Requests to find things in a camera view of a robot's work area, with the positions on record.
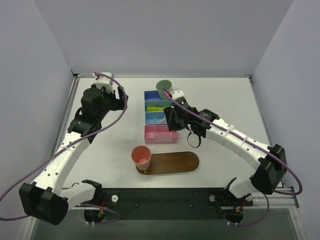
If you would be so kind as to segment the clear textured plastic box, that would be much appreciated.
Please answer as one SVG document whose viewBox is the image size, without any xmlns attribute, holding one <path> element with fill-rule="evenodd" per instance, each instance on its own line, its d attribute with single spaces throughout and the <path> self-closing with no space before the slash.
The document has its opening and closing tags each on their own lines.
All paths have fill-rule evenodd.
<svg viewBox="0 0 320 240">
<path fill-rule="evenodd" d="M 156 144 L 164 144 L 172 141 L 172 133 L 167 125 L 153 125 L 154 141 Z"/>
</svg>

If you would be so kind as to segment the pink plastic cup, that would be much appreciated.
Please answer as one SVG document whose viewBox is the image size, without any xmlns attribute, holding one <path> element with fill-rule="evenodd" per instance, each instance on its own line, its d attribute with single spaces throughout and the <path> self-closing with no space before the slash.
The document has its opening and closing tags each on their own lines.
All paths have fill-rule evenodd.
<svg viewBox="0 0 320 240">
<path fill-rule="evenodd" d="M 150 166 L 151 161 L 151 151 L 147 146 L 137 146 L 131 152 L 131 158 L 135 166 L 141 170 L 145 171 Z"/>
</svg>

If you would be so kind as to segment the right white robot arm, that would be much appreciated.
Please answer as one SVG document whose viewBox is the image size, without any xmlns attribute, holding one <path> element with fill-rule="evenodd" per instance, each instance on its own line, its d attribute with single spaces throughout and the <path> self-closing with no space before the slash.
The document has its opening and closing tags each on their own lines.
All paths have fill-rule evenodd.
<svg viewBox="0 0 320 240">
<path fill-rule="evenodd" d="M 253 173 L 244 179 L 233 178 L 226 189 L 237 199 L 254 192 L 271 195 L 286 173 L 283 164 L 286 154 L 283 147 L 260 143 L 227 124 L 216 113 L 203 109 L 198 111 L 181 97 L 178 104 L 164 108 L 163 112 L 170 131 L 186 129 L 199 139 L 208 139 L 221 144 L 252 168 Z"/>
</svg>

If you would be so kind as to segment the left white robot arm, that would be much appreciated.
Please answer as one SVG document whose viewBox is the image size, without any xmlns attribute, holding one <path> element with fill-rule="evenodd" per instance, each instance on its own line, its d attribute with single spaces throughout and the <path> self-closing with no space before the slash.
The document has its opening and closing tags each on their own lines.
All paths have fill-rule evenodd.
<svg viewBox="0 0 320 240">
<path fill-rule="evenodd" d="M 76 186 L 63 185 L 80 155 L 102 131 L 102 120 L 109 111 L 127 108 L 128 96 L 122 87 L 93 84 L 83 92 L 81 107 L 76 111 L 64 139 L 44 170 L 31 184 L 23 183 L 19 196 L 24 212 L 52 225 L 58 225 L 68 210 L 82 203 L 101 206 L 105 197 L 102 185 L 85 179 Z"/>
</svg>

